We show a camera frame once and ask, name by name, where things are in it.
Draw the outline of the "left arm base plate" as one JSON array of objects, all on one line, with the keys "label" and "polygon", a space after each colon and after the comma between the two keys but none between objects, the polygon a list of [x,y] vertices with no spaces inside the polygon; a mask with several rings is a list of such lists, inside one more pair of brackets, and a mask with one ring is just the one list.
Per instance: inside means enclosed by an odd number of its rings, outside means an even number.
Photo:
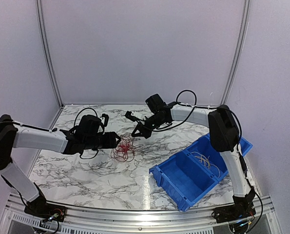
[{"label": "left arm base plate", "polygon": [[66,216],[67,208],[65,206],[54,205],[46,203],[44,207],[39,207],[40,210],[36,211],[32,207],[25,207],[24,212],[29,215],[40,217],[44,220],[52,220],[63,222]]}]

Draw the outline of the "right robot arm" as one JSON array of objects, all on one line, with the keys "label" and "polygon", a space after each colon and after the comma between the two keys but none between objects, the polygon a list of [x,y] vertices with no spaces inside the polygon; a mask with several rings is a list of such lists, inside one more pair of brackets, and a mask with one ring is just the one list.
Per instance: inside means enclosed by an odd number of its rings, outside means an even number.
[{"label": "right robot arm", "polygon": [[230,214],[234,218],[241,218],[250,212],[256,192],[247,177],[248,169],[240,145],[242,129],[235,113],[227,105],[202,107],[178,100],[167,104],[159,94],[147,98],[146,104],[152,112],[150,117],[139,118],[131,111],[125,114],[126,118],[137,123],[132,136],[149,138],[153,132],[162,131],[161,125],[171,124],[173,121],[208,127],[210,144],[220,153],[233,185],[234,204],[230,208]]}]

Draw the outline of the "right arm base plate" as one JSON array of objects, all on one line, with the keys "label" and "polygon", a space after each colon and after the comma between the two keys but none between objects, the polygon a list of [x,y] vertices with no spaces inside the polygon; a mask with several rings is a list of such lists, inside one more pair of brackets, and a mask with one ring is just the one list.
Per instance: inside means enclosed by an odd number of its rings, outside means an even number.
[{"label": "right arm base plate", "polygon": [[244,219],[256,214],[253,205],[245,208],[241,204],[232,204],[228,206],[217,207],[212,212],[212,217],[217,223],[230,222],[239,219]]}]

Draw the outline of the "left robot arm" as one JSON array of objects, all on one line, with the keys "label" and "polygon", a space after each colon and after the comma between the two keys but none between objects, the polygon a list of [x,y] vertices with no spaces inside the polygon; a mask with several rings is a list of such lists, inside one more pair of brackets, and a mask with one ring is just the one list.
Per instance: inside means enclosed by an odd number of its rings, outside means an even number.
[{"label": "left robot arm", "polygon": [[8,186],[26,200],[27,209],[40,217],[50,213],[50,205],[38,186],[33,183],[11,158],[15,148],[41,149],[63,155],[82,155],[85,150],[113,149],[121,138],[115,132],[106,132],[109,117],[85,115],[79,125],[69,130],[44,129],[0,117],[0,176]]}]

